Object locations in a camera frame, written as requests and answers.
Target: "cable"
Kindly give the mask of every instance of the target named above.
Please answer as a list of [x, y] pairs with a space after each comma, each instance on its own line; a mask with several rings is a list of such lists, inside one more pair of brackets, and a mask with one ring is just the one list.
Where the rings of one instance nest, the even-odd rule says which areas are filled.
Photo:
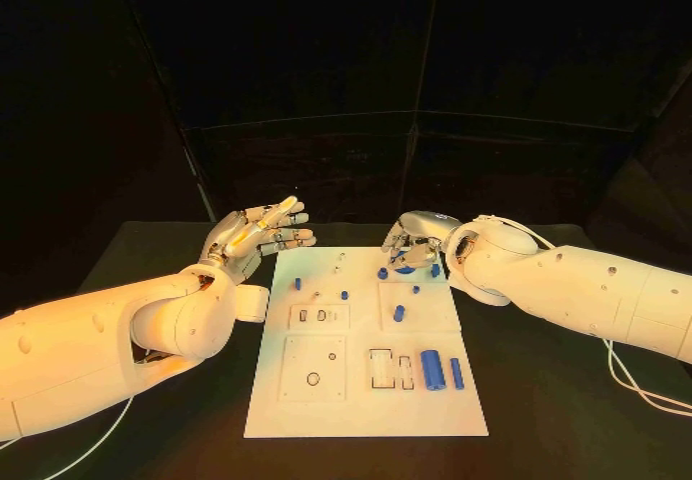
[[[604, 338], [601, 338], [601, 340], [603, 340], [603, 343], [606, 344], [606, 348], [609, 350], [609, 369], [610, 369], [610, 374], [613, 375], [613, 378], [614, 378], [616, 382], [625, 388], [638, 392], [639, 396], [643, 398], [645, 402], [649, 403], [659, 410], [663, 410], [665, 412], [669, 412], [669, 413], [675, 413], [676, 415], [685, 415], [687, 417], [692, 417], [692, 405], [689, 405], [684, 402], [679, 402], [678, 400], [674, 400], [672, 398], [665, 397], [663, 395], [648, 392], [646, 390], [642, 390], [642, 388], [639, 388], [638, 382], [635, 381], [635, 378], [630, 375], [630, 372], [629, 372], [629, 370], [627, 370], [627, 368], [623, 364], [623, 361], [620, 360], [620, 357], [617, 356], [616, 351], [613, 350], [613, 340], [606, 340]], [[613, 358], [616, 359], [617, 365], [620, 366], [620, 368], [625, 372], [625, 375], [627, 376], [627, 379], [630, 380], [632, 385], [627, 385], [616, 375], [616, 370], [613, 369]], [[684, 408], [689, 409], [691, 411], [685, 412], [684, 410], [676, 410], [675, 408], [668, 408], [663, 405], [659, 405], [658, 403], [655, 403], [651, 400], [649, 397], [656, 398], [656, 399], [659, 399], [659, 400], [662, 400], [662, 401], [665, 401], [665, 402], [668, 402], [674, 405], [678, 405], [679, 407], [684, 407]]]
[[495, 215], [480, 215], [479, 218], [492, 218], [495, 220], [499, 220], [501, 222], [506, 223], [508, 225], [512, 225], [515, 228], [518, 228], [519, 230], [522, 230], [522, 232], [527, 232], [529, 235], [532, 235], [534, 237], [537, 237], [545, 244], [545, 246], [550, 248], [550, 249], [554, 249], [555, 248], [555, 245], [529, 228], [527, 227], [525, 225], [522, 225], [519, 222], [515, 222], [514, 220], [511, 220], [509, 218], [502, 218], [502, 217], [496, 217]]
[[19, 440], [22, 440], [22, 437], [16, 438], [15, 440], [10, 440], [2, 447], [0, 447], [0, 450], [3, 448], [8, 448], [15, 442], [19, 442]]
[[130, 397], [130, 400], [127, 401], [127, 405], [126, 405], [126, 408], [123, 409], [123, 412], [120, 413], [120, 416], [114, 422], [114, 424], [111, 425], [111, 428], [108, 429], [108, 431], [106, 432], [104, 436], [101, 437], [101, 440], [94, 444], [94, 446], [87, 450], [87, 452], [82, 454], [82, 456], [58, 472], [58, 473], [54, 473], [49, 477], [46, 477], [44, 480], [52, 480], [55, 477], [58, 477], [59, 475], [62, 475], [91, 454], [91, 452], [94, 452], [94, 450], [97, 449], [97, 447], [104, 443], [106, 439], [108, 438], [108, 436], [111, 435], [113, 431], [116, 430], [116, 427], [119, 426], [120, 424], [120, 421], [123, 420], [123, 417], [126, 416], [126, 412], [127, 412], [127, 409], [130, 408], [130, 405], [133, 403], [133, 398], [134, 397]]

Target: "black backdrop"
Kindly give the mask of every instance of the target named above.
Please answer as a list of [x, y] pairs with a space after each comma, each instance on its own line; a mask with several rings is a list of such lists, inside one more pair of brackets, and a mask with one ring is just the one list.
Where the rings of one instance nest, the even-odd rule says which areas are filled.
[[133, 3], [218, 213], [583, 224], [692, 53], [668, 2]]

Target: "table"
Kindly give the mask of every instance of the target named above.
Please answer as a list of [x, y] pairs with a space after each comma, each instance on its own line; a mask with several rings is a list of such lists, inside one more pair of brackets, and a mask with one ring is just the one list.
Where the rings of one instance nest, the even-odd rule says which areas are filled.
[[[166, 275], [198, 259], [209, 223], [127, 222], [81, 292]], [[312, 226], [325, 246], [379, 245], [390, 225]], [[537, 227], [554, 243], [590, 246], [580, 227]], [[271, 286], [274, 258], [248, 283]], [[490, 436], [244, 439], [263, 325], [237, 322], [222, 352], [134, 399], [111, 437], [61, 477], [98, 479], [679, 479], [692, 419], [622, 388], [600, 340], [459, 291], [465, 342]], [[692, 401], [681, 364], [617, 351], [645, 388]], [[91, 447], [123, 404], [28, 437], [0, 453], [0, 478], [44, 478]]]

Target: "robotic hand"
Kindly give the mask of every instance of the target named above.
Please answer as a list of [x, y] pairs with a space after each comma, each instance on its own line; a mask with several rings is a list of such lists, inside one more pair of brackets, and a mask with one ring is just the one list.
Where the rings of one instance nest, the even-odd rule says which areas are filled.
[[[316, 243], [296, 197], [232, 212], [178, 274], [18, 311], [0, 320], [0, 441], [52, 430], [214, 356], [235, 319], [263, 322], [268, 290], [241, 285], [261, 257]], [[133, 342], [155, 352], [136, 360]]]
[[[538, 239], [547, 249], [540, 248]], [[397, 256], [403, 247], [411, 249]], [[404, 213], [382, 250], [390, 268], [446, 254], [450, 285], [480, 302], [692, 363], [692, 277], [583, 248], [555, 247], [524, 225], [482, 215], [470, 223]]]

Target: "peg board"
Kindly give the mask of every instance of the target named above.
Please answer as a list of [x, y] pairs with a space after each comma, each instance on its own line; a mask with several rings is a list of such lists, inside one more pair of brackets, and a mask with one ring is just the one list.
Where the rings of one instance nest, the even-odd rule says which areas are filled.
[[[408, 275], [390, 271], [381, 280], [388, 258], [377, 247], [279, 254], [247, 438], [488, 435], [444, 274], [434, 278], [430, 268]], [[407, 308], [401, 323], [397, 305]], [[394, 388], [374, 388], [371, 350], [382, 349], [392, 364], [384, 367], [379, 355], [377, 375], [392, 376]], [[440, 391], [426, 389], [421, 352], [430, 349], [443, 361]], [[411, 368], [400, 368], [400, 357], [410, 358]], [[453, 357], [463, 390], [454, 388]], [[414, 388], [404, 388], [411, 380]]]

